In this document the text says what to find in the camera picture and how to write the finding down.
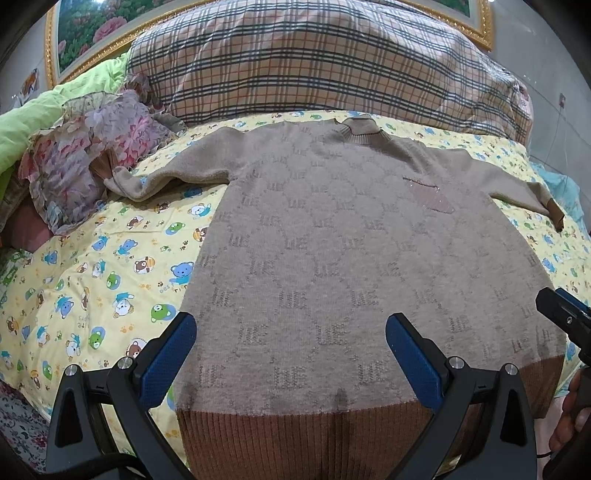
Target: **plaid headboard cover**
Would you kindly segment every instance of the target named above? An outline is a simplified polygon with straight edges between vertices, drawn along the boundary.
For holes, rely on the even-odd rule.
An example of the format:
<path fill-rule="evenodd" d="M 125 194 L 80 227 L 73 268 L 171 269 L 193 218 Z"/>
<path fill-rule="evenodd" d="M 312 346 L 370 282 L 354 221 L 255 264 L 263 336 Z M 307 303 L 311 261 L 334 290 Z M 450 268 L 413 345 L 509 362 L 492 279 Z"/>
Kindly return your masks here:
<path fill-rule="evenodd" d="M 514 75 L 395 0 L 220 0 L 139 36 L 140 72 L 189 125 L 341 109 L 527 144 L 533 122 Z"/>

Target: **framed painting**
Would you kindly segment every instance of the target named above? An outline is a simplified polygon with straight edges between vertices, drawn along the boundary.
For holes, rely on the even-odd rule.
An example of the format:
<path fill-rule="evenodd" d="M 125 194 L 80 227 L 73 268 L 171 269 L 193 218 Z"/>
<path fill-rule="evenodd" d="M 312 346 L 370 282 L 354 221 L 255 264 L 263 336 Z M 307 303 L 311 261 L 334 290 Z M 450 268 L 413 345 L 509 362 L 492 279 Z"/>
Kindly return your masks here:
<path fill-rule="evenodd" d="M 457 28 L 485 50 L 493 47 L 492 13 L 494 0 L 401 0 L 432 17 Z"/>
<path fill-rule="evenodd" d="M 49 88 L 72 80 L 123 50 L 156 23 L 212 0 L 60 0 L 48 12 Z"/>

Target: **bed sheet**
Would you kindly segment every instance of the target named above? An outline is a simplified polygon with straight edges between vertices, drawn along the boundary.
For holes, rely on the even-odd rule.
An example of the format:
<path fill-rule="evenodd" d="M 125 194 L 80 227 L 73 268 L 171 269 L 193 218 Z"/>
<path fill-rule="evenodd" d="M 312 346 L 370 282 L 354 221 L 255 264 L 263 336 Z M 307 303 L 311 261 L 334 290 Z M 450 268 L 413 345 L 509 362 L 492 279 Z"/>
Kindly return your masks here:
<path fill-rule="evenodd" d="M 255 115 L 190 129 L 185 136 L 144 160 L 133 171 L 145 176 L 188 145 L 222 126 L 247 131 L 281 121 L 342 121 L 358 112 L 292 112 Z M 542 181 L 525 148 L 497 137 L 456 134 L 373 116 L 385 132 L 435 148 L 464 148 L 523 180 Z M 18 387 L 47 418 L 64 368 L 106 368 L 124 355 L 137 355 L 158 336 L 181 305 L 193 268 L 215 261 L 195 259 L 224 185 L 200 188 L 180 184 L 143 205 L 111 199 L 69 236 L 54 237 L 32 257 L 18 260 L 0 275 L 7 287 L 1 301 L 0 377 Z M 497 205 L 521 232 L 547 269 L 555 287 L 588 302 L 591 298 L 591 242 L 572 219 L 557 233 L 550 221 L 504 202 Z M 566 346 L 563 384 L 578 365 L 577 350 Z M 173 449 L 185 460 L 174 392 L 151 414 Z M 112 408 L 107 419 L 116 441 L 128 450 Z"/>

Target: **blue gripper pad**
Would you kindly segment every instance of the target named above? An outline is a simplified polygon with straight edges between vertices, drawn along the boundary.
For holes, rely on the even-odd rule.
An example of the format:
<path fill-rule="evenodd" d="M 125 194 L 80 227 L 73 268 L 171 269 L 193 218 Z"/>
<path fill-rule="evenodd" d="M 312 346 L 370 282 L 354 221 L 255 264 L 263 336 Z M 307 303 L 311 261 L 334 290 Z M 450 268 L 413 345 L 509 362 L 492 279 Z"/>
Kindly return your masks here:
<path fill-rule="evenodd" d="M 396 315 L 386 322 L 386 341 L 421 405 L 437 412 L 443 402 L 441 378 Z"/>
<path fill-rule="evenodd" d="M 582 301 L 580 301 L 577 297 L 572 296 L 569 292 L 567 292 L 563 288 L 557 288 L 556 293 L 564 298 L 566 301 L 569 301 L 574 306 L 576 306 L 581 312 L 589 313 L 589 307 L 587 307 Z"/>
<path fill-rule="evenodd" d="M 162 403 L 174 377 L 177 376 L 197 339 L 195 319 L 188 313 L 181 312 L 178 315 L 184 315 L 180 324 L 168 338 L 166 338 L 167 331 L 172 325 L 164 331 L 162 334 L 162 337 L 165 337 L 164 344 L 141 377 L 139 404 L 146 410 L 158 407 Z"/>

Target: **gold picture frame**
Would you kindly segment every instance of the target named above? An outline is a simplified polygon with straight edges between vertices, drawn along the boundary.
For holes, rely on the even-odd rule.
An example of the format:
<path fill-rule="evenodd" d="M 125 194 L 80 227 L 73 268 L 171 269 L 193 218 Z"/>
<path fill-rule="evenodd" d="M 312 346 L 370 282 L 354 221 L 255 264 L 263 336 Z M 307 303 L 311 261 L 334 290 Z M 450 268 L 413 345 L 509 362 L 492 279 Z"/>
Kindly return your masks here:
<path fill-rule="evenodd" d="M 94 65 L 124 50 L 141 33 L 159 22 L 168 20 L 190 8 L 204 5 L 215 0 L 160 0 L 164 5 L 140 15 L 129 22 L 126 28 L 119 28 L 109 34 L 104 40 L 93 45 L 88 51 L 80 55 L 62 72 L 59 65 L 57 29 L 60 12 L 58 2 L 47 14 L 45 28 L 45 66 L 47 85 L 50 89 L 56 85 L 68 82 L 89 70 Z M 488 0 L 401 0 L 426 12 L 438 20 L 444 21 L 457 28 L 479 47 L 491 50 L 493 47 L 492 13 Z M 460 2 L 469 5 L 469 16 L 450 8 L 442 2 L 453 4 Z"/>

